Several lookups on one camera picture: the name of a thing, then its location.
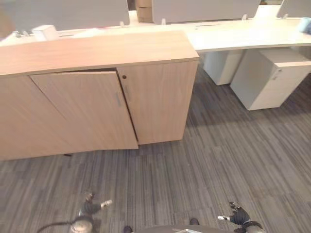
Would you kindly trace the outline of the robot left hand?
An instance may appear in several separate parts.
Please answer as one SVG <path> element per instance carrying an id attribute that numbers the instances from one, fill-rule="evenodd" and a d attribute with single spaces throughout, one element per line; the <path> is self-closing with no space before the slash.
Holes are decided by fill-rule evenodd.
<path id="1" fill-rule="evenodd" d="M 99 211 L 103 210 L 104 208 L 110 206 L 113 201 L 106 200 L 101 203 L 94 203 L 95 192 L 87 191 L 85 202 L 82 204 L 82 207 L 79 210 L 78 216 L 88 216 L 92 217 L 94 214 L 98 213 Z"/>

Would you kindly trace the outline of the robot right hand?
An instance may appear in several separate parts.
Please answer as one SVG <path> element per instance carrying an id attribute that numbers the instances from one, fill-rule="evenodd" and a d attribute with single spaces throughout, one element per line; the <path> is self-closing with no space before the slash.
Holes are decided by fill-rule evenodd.
<path id="1" fill-rule="evenodd" d="M 249 214 L 236 202 L 229 202 L 230 208 L 233 210 L 231 216 L 217 216 L 220 221 L 229 221 L 236 225 L 242 226 L 250 221 Z"/>

